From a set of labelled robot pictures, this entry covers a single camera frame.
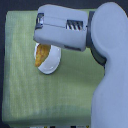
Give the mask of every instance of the yellow object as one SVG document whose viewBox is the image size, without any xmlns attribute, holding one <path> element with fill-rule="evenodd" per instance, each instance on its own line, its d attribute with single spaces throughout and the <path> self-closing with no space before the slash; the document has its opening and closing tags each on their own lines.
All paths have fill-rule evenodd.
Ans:
<svg viewBox="0 0 128 128">
<path fill-rule="evenodd" d="M 45 61 L 45 59 L 49 55 L 50 49 L 51 49 L 51 45 L 39 44 L 37 46 L 36 60 L 35 60 L 36 67 L 39 67 L 42 64 L 42 62 Z"/>
</svg>

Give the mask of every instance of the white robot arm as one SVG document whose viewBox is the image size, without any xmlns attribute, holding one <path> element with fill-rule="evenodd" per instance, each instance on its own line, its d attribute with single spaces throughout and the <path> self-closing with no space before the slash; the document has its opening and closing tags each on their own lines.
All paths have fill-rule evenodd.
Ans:
<svg viewBox="0 0 128 128">
<path fill-rule="evenodd" d="M 84 51 L 105 67 L 92 99 L 91 128 L 128 128 L 128 18 L 116 3 L 94 13 L 45 5 L 39 8 L 34 33 L 38 43 Z"/>
</svg>

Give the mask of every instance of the white surface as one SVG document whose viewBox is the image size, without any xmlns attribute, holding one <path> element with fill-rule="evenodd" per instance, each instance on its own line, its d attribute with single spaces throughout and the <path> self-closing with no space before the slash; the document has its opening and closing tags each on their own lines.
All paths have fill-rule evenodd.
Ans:
<svg viewBox="0 0 128 128">
<path fill-rule="evenodd" d="M 36 43 L 34 58 L 36 58 L 36 50 L 39 43 Z M 61 59 L 61 48 L 51 45 L 51 49 L 46 60 L 38 67 L 38 69 L 44 74 L 53 73 L 59 66 Z"/>
<path fill-rule="evenodd" d="M 95 48 L 107 58 L 92 99 L 91 128 L 128 128 L 128 19 L 115 3 L 100 6 L 91 23 Z"/>
</svg>

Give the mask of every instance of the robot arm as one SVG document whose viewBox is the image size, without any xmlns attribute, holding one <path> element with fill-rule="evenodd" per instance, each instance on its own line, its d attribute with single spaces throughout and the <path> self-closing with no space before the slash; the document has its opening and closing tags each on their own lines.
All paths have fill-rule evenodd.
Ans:
<svg viewBox="0 0 128 128">
<path fill-rule="evenodd" d="M 91 127 L 128 128 L 128 18 L 120 6 L 103 4 L 89 20 L 82 11 L 42 6 L 34 40 L 77 51 L 90 47 L 94 58 L 105 66 L 105 76 L 92 99 Z"/>
</svg>

